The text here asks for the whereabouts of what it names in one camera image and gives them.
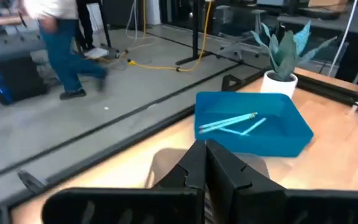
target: concrete floor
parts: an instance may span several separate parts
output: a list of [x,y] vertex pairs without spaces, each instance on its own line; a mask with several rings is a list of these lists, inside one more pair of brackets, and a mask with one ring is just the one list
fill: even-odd
[[[183,44],[191,44],[190,33],[183,30],[157,26],[149,29],[148,32]],[[131,45],[132,40],[126,37],[124,30],[112,30],[110,33],[113,47],[123,50]],[[95,41],[104,42],[103,35],[99,34]],[[145,39],[143,44],[150,41],[155,43],[130,51],[128,57],[147,65],[175,67],[176,61],[191,55],[191,48],[169,40]],[[218,41],[208,40],[206,50],[217,52],[219,46]],[[247,63],[256,67],[262,68],[268,64],[267,58],[263,55],[255,58],[253,54],[244,54],[244,58]],[[84,98],[60,101],[58,95],[62,92],[62,88],[56,87],[46,96],[31,98],[8,107],[0,106],[0,169],[235,64],[224,58],[218,60],[213,55],[203,58],[197,69],[192,72],[148,70],[135,66],[125,68],[125,65],[117,64],[110,66],[108,90],[103,95],[96,93],[92,82],[86,82],[84,87],[88,95]],[[182,67],[190,68],[193,65],[194,62],[190,62]],[[36,178],[51,180],[66,168],[95,154],[105,153],[103,150],[108,147],[194,104],[197,92],[218,91],[223,76],[230,73],[245,78],[257,71],[255,68],[241,65],[30,162],[21,169],[29,171]],[[16,170],[0,176],[0,200],[24,189],[17,178]]]

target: person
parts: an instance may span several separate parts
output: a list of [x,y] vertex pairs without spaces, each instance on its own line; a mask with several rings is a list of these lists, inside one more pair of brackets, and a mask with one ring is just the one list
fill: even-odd
[[84,30],[84,35],[82,34],[80,27],[77,26],[75,38],[83,50],[85,51],[92,50],[94,49],[94,45],[93,45],[93,30],[92,30],[90,12],[88,10],[88,7],[86,6],[86,0],[76,0],[76,1],[77,1],[78,17],[80,18],[80,22]]
[[22,4],[26,14],[39,21],[49,63],[65,89],[60,99],[86,96],[78,73],[95,77],[98,90],[103,91],[108,71],[71,51],[78,26],[76,0],[22,0]]

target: wooden countertop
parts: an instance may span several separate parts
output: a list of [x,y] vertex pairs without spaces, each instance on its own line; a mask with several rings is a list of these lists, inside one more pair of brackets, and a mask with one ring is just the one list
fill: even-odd
[[[358,91],[358,86],[297,69],[296,73]],[[258,92],[262,80],[239,91]],[[264,158],[270,177],[292,189],[358,190],[358,113],[350,107],[297,89],[293,101],[314,131],[315,137],[297,158]],[[194,116],[190,116],[130,149],[73,177],[55,189],[12,211],[14,224],[41,224],[46,199],[68,187],[140,188],[145,185],[156,152],[165,148],[186,149],[194,142]]]

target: blue plastic tray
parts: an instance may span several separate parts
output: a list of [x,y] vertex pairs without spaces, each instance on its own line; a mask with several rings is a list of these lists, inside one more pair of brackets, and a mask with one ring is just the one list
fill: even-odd
[[[249,136],[219,130],[199,133],[203,124],[252,112],[258,112],[256,118],[227,127],[243,132],[258,120],[266,118]],[[231,152],[296,157],[313,137],[312,130],[292,100],[283,94],[201,92],[196,96],[195,116],[195,138],[213,139]]]

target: succulent plant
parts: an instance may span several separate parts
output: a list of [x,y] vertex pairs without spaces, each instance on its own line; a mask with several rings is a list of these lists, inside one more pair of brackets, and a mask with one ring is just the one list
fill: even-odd
[[259,34],[251,31],[256,42],[268,51],[270,65],[275,72],[275,79],[277,79],[277,81],[291,81],[290,75],[297,65],[306,63],[312,59],[320,49],[327,47],[336,39],[336,37],[333,37],[326,40],[317,48],[303,54],[303,50],[310,36],[310,25],[311,22],[309,21],[304,28],[295,35],[291,30],[287,31],[281,42],[278,43],[276,35],[270,35],[269,28],[265,24],[262,24],[265,34],[270,39],[268,46],[261,41]]

